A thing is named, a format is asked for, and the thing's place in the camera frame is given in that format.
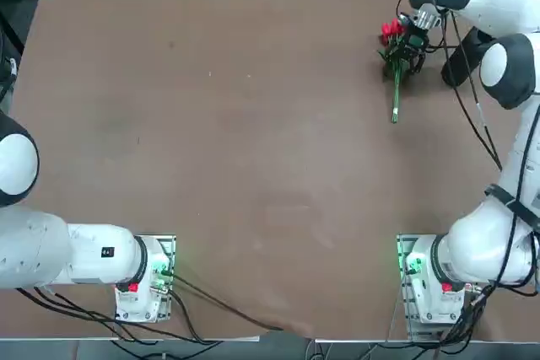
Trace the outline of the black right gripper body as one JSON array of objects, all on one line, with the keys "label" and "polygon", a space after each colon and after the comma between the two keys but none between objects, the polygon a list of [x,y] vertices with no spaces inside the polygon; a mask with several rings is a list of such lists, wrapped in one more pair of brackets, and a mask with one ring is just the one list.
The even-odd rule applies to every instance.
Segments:
[{"label": "black right gripper body", "polygon": [[428,31],[417,26],[406,26],[402,35],[402,48],[406,55],[419,55],[426,52],[429,44]]}]

